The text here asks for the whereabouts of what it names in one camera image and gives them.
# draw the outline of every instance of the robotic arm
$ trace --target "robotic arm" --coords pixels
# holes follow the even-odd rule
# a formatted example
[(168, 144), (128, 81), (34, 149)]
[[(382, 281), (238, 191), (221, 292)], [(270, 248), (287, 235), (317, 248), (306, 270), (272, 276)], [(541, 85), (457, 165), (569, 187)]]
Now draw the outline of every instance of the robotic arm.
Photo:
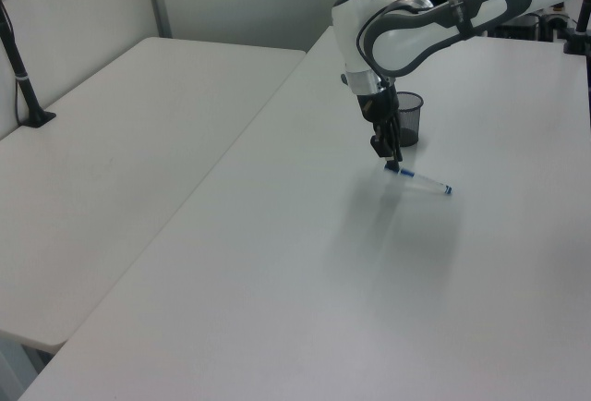
[(395, 171), (402, 161), (394, 79), (425, 59), (509, 19), (565, 0), (337, 0), (332, 24), (347, 83), (374, 126), (371, 145)]

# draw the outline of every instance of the white desk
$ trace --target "white desk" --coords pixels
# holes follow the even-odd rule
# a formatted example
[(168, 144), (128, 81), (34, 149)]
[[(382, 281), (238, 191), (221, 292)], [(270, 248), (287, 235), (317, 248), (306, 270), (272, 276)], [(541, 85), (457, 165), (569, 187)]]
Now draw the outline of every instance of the white desk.
[(589, 399), (585, 60), (476, 39), (400, 79), (451, 197), (382, 172), (341, 70), (329, 30), (22, 401)]
[(302, 52), (148, 39), (0, 142), (0, 334), (56, 351)]

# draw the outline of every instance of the black stand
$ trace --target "black stand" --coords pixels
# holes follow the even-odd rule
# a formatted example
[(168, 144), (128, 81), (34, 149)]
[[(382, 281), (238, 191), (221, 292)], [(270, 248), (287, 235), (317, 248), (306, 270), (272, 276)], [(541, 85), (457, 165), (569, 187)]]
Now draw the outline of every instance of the black stand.
[(14, 33), (11, 30), (8, 18), (5, 15), (2, 1), (0, 1), (0, 39), (2, 39), (2, 44), (6, 49), (8, 60), (15, 72), (15, 77), (17, 78), (22, 95), (25, 98), (25, 102), (29, 107), (29, 119), (24, 121), (22, 125), (25, 127), (39, 128), (55, 118), (55, 113), (44, 111), (37, 101), (35, 90), (30, 84), (29, 74), (25, 69), (20, 53), (18, 52)]
[(591, 45), (591, 36), (587, 33), (589, 17), (591, 16), (591, 0), (583, 0), (581, 13), (576, 29), (566, 31), (566, 44), (564, 53), (567, 55), (588, 55)]

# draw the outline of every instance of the black cup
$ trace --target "black cup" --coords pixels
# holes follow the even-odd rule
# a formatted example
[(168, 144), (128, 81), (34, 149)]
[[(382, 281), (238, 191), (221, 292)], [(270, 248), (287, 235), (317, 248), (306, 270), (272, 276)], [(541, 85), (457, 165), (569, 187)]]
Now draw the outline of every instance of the black cup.
[(423, 103), (423, 98), (418, 94), (408, 91), (398, 92), (401, 147), (410, 147), (418, 142), (418, 124)]

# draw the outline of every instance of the black cable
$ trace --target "black cable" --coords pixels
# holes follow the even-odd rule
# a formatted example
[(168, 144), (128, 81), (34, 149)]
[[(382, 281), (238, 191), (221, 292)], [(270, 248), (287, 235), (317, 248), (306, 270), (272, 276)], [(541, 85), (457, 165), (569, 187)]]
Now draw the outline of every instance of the black cable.
[(363, 60), (366, 61), (366, 64), (368, 64), (368, 66), (374, 71), (374, 73), (376, 75), (378, 75), (378, 77), (381, 80), (382, 83), (382, 87), (386, 87), (388, 85), (390, 85), (390, 83), (388, 82), (388, 80), (386, 80), (386, 78), (384, 78), (381, 73), (378, 71), (378, 69), (374, 66), (374, 64), (369, 60), (369, 58), (366, 56), (365, 53), (363, 53), (363, 51), (361, 50), (361, 35), (363, 34), (363, 32), (366, 30), (366, 28), (369, 26), (369, 24), (371, 22), (373, 22), (373, 20), (375, 18), (377, 18), (379, 15), (381, 15), (384, 11), (386, 11), (386, 8), (388, 8), (387, 6), (385, 6), (383, 9), (381, 9), (380, 11), (378, 11), (375, 15), (373, 15), (371, 18), (368, 19), (368, 21), (363, 25), (363, 27), (361, 27), (361, 30), (359, 31), (359, 33), (357, 34), (357, 51), (359, 52), (359, 54), (361, 55), (361, 57), (363, 57)]
[(12, 34), (12, 37), (14, 38), (15, 37), (15, 28), (12, 26), (12, 20), (10, 20), (10, 16), (8, 15), (8, 12), (6, 11), (6, 7), (4, 6), (4, 3), (2, 2), (2, 0), (0, 0), (0, 9), (2, 9), (2, 14), (6, 18), (6, 21), (8, 22), (8, 27), (10, 28), (10, 34)]
[(15, 79), (15, 118), (17, 119), (17, 125), (20, 127), (22, 123), (18, 118), (18, 81)]
[[(2, 0), (0, 0), (0, 10), (2, 10), (2, 14), (6, 18), (6, 22), (8, 22), (8, 27), (10, 28), (10, 34), (12, 38), (15, 39), (15, 28), (12, 25), (12, 20), (10, 20), (10, 16), (6, 11), (6, 7)], [(20, 127), (22, 126), (20, 122), (20, 118), (18, 117), (18, 79), (15, 78), (15, 119), (17, 120), (17, 125)]]

